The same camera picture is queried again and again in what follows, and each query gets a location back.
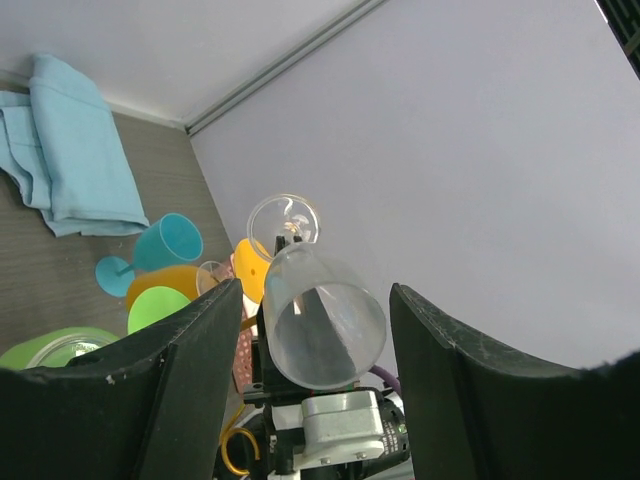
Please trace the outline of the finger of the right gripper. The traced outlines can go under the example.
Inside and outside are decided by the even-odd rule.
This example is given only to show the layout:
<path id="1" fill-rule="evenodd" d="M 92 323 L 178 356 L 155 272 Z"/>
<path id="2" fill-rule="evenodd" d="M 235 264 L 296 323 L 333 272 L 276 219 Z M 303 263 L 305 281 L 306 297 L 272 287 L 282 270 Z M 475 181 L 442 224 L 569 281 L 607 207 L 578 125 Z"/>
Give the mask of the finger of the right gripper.
<path id="1" fill-rule="evenodd" d="M 368 372 L 368 288 L 345 261 L 293 243 L 273 260 L 273 363 L 293 383 Z"/>

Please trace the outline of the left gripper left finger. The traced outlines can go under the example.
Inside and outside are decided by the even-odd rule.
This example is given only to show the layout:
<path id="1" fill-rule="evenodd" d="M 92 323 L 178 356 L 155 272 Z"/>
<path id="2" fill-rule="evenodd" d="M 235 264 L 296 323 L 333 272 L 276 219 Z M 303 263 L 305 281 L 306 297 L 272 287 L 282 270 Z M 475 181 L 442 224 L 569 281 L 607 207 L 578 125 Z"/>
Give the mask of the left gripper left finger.
<path id="1" fill-rule="evenodd" d="M 242 288 L 59 368 L 1 373 L 5 479 L 209 479 L 231 382 Z"/>

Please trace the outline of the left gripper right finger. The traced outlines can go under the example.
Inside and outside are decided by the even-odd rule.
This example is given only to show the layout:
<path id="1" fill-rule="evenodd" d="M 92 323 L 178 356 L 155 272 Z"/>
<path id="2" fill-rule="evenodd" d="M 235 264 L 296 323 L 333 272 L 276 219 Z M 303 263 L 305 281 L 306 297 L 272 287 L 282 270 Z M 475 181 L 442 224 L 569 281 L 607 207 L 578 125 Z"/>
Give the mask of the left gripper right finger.
<path id="1" fill-rule="evenodd" d="M 526 354 L 391 288 L 418 479 L 635 479 L 639 357 L 574 369 Z"/>

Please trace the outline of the clear flute glass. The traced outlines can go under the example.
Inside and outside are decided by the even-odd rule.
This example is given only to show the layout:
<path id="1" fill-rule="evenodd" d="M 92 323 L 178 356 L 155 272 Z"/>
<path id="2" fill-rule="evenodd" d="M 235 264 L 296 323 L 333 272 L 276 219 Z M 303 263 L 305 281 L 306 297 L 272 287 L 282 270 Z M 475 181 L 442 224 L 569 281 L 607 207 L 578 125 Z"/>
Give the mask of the clear flute glass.
<path id="1" fill-rule="evenodd" d="M 254 207 L 247 236 L 268 263 L 258 325 L 275 369 L 316 391 L 359 380 L 383 352 L 386 317 L 349 264 L 321 245 L 316 208 L 272 195 Z"/>
<path id="2" fill-rule="evenodd" d="M 205 261 L 198 267 L 196 273 L 196 290 L 198 295 L 202 296 L 230 277 L 232 277 L 232 273 L 227 264 L 216 261 Z"/>

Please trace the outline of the orange plastic wine glass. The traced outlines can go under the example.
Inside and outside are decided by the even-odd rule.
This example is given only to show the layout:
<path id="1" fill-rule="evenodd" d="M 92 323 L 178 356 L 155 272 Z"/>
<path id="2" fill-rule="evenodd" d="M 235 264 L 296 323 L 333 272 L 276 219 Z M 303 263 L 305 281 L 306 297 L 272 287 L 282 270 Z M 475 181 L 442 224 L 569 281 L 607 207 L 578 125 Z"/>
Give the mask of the orange plastic wine glass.
<path id="1" fill-rule="evenodd" d="M 152 287 L 168 287 L 195 300 L 224 280 L 233 278 L 241 281 L 244 295 L 259 304 L 264 295 L 268 268 L 269 262 L 254 251 L 248 239 L 243 239 L 225 262 L 174 265 L 137 276 L 127 290 L 126 309 L 130 311 L 137 297 Z"/>

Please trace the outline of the clear flute glass back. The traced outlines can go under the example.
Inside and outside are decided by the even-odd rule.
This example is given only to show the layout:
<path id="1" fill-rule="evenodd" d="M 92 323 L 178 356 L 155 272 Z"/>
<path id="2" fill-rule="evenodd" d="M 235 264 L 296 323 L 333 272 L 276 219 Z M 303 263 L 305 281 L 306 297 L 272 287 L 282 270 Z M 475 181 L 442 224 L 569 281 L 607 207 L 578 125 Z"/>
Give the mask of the clear flute glass back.
<path id="1" fill-rule="evenodd" d="M 227 264 L 216 261 L 205 261 L 198 267 L 196 273 L 196 290 L 198 295 L 202 296 L 230 277 L 232 277 L 232 273 Z"/>

